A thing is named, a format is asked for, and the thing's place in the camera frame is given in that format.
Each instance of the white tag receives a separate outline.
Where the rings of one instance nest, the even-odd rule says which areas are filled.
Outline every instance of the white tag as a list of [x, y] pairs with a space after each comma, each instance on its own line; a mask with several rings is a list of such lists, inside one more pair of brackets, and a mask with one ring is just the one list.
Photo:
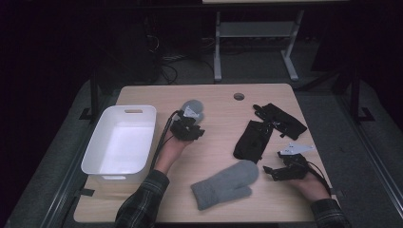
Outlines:
[[285, 147], [283, 150], [280, 150], [279, 153], [281, 155], [296, 155], [314, 149], [315, 147], [313, 145], [303, 145], [303, 144], [297, 144], [295, 142], [290, 142], [288, 143], [288, 146]]

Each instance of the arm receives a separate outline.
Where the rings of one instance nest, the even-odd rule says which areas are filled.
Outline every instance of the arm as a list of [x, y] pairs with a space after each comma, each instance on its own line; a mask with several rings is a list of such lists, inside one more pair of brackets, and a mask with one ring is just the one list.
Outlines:
[[192, 142], [180, 141], [168, 131], [154, 170], [145, 178], [139, 189], [122, 204], [115, 227], [150, 227], [155, 222], [163, 194], [169, 184], [166, 174], [183, 150]]
[[337, 201], [332, 199], [322, 183], [312, 174], [307, 173], [303, 180], [288, 180], [311, 204], [317, 227], [351, 227]]

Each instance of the hand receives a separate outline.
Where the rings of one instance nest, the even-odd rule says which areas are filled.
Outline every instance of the hand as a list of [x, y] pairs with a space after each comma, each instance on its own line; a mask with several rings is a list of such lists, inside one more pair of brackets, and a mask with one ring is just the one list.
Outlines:
[[172, 132], [168, 130], [166, 132], [164, 142], [165, 144], [161, 149], [154, 169], [167, 174], [169, 168], [181, 156], [183, 150], [193, 141], [178, 140], [175, 136], [173, 136]]
[[288, 180], [310, 202], [329, 199], [325, 186], [312, 173], [308, 172], [302, 180]]

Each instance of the person's right hand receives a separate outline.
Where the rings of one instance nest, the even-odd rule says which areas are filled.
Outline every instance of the person's right hand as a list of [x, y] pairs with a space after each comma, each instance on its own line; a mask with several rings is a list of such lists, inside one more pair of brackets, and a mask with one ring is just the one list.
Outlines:
[[287, 182], [296, 187], [310, 202], [330, 198], [325, 186], [310, 172], [302, 180], [288, 180]]

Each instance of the black object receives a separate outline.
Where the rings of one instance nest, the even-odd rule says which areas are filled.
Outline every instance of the black object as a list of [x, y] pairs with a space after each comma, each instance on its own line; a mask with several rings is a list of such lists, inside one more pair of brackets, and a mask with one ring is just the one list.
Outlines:
[[286, 167], [273, 169], [263, 166], [264, 172], [270, 174], [274, 181], [302, 180], [305, 178], [306, 174], [310, 172], [323, 184], [329, 196], [331, 195], [329, 184], [324, 179], [323, 175], [320, 176], [317, 171], [311, 168], [308, 161], [306, 161], [305, 157], [301, 154], [281, 155], [281, 153], [278, 152], [278, 157], [282, 159]]
[[171, 125], [172, 134], [182, 141], [194, 141], [204, 134], [204, 130], [199, 125], [194, 125], [195, 119], [183, 116], [184, 111], [178, 111], [180, 117]]
[[234, 150], [234, 157], [258, 163], [269, 143], [273, 128], [265, 123], [250, 121]]
[[299, 120], [284, 112], [274, 104], [260, 107], [254, 104], [255, 114], [265, 123], [281, 132], [281, 137], [288, 136], [297, 140], [298, 136], [306, 131], [307, 127]]

